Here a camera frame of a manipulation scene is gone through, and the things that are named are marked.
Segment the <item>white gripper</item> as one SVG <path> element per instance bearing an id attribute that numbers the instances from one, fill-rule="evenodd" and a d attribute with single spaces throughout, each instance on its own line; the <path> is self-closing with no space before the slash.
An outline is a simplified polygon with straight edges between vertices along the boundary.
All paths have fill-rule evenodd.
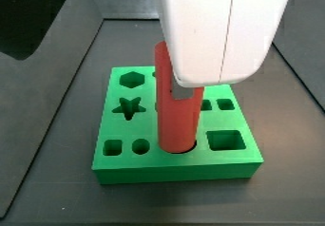
<path id="1" fill-rule="evenodd" d="M 155 0 L 177 82 L 174 100 L 194 89 L 236 84 L 262 65 L 288 0 Z"/>

